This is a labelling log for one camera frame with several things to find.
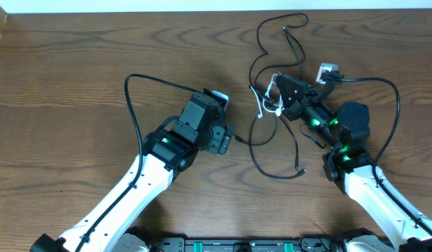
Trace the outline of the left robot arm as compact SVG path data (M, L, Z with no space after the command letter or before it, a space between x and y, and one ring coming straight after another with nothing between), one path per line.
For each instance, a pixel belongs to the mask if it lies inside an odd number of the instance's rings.
M224 123L228 102L218 91L194 92L180 116L146 136L127 173L86 217L58 239L41 235L31 251L148 251L131 224L200 151L225 154L234 134Z

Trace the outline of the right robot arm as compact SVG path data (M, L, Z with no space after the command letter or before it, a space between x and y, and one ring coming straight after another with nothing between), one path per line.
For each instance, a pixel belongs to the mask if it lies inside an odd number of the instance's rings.
M281 74L273 81L283 114L290 121L301 119L331 147L322 157L328 180L366 210L397 251L432 251L432 220L391 184L377 164L379 158L369 153L368 107L348 101L332 111L324 104L347 78L337 71L323 73L321 88Z

